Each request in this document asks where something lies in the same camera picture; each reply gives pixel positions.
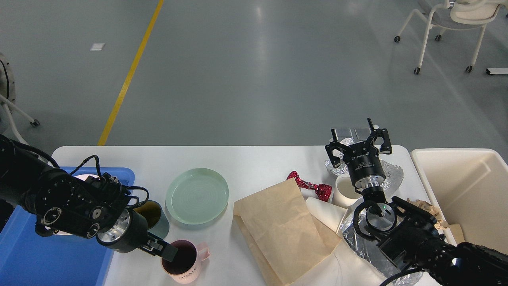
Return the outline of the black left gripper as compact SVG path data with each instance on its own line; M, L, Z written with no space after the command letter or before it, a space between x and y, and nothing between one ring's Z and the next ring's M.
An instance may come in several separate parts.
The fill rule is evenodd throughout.
M148 232L146 219L132 209L124 209L113 226L100 231L96 240L116 252L127 253L142 246L142 251L172 262L178 248Z

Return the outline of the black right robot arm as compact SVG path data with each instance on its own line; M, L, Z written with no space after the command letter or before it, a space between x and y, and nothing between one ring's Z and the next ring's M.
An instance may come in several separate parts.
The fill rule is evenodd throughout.
M355 192L363 201L353 213L354 231L376 246L399 273L383 285L403 276L425 271L443 286L506 286L507 255L469 242L457 246L445 241L431 213L399 197L388 202L382 183L386 179L379 156L392 154L388 130L367 119L370 134L364 141L345 145L331 130L325 145L333 167L342 164Z

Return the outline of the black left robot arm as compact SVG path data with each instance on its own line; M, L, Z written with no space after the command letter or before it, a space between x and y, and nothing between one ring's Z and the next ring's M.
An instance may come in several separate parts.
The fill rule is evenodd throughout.
M178 248L148 230L147 220L135 208L147 203L132 195L139 186L125 186L96 161L97 177L78 179L46 153L4 135L1 146L1 199L36 215L36 232L57 231L98 243L116 252L140 249L173 261Z

